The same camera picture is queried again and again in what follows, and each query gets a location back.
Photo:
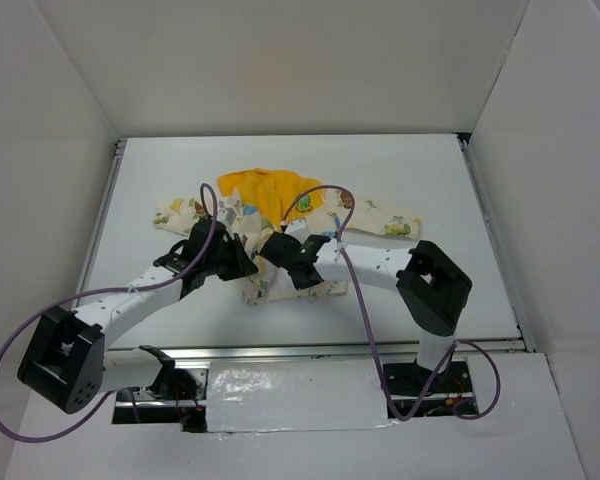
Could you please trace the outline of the cream yellow dinosaur print jacket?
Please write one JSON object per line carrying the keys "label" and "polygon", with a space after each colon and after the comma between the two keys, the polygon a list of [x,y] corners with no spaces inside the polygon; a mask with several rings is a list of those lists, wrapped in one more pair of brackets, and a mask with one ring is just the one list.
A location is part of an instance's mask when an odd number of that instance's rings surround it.
{"label": "cream yellow dinosaur print jacket", "polygon": [[336,236],[349,212],[348,230],[381,237],[417,239],[421,220],[405,208],[339,189],[310,189],[317,179],[289,170],[250,169],[226,173],[217,180],[218,207],[238,234],[246,252],[259,269],[240,281],[248,305],[301,297],[342,296],[347,284],[330,281],[296,290],[286,273],[258,256],[268,237],[283,226],[307,228],[310,234]]}

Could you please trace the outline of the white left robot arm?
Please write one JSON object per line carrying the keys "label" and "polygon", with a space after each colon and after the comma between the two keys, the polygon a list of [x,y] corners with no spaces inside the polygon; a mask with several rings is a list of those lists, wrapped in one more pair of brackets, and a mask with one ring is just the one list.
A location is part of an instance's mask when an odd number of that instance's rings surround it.
{"label": "white left robot arm", "polygon": [[74,310],[47,309],[17,377],[67,414],[82,410],[98,393],[128,387],[165,398],[186,375],[174,359],[150,345],[118,353],[111,346],[152,314],[202,287],[208,277],[231,281],[257,271],[238,235],[222,223],[200,220],[188,239],[121,291]]}

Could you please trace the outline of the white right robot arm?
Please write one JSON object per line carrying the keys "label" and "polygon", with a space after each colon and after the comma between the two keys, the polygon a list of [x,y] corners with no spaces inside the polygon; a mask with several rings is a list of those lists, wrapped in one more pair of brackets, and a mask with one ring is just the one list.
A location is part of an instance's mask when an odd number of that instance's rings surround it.
{"label": "white right robot arm", "polygon": [[455,338],[472,281],[433,242],[421,240],[411,249],[383,249],[344,244],[310,235],[303,242],[275,233],[260,256],[287,272],[295,289],[327,281],[357,281],[396,292],[421,329],[415,379],[426,391],[439,390],[450,378],[443,358]]}

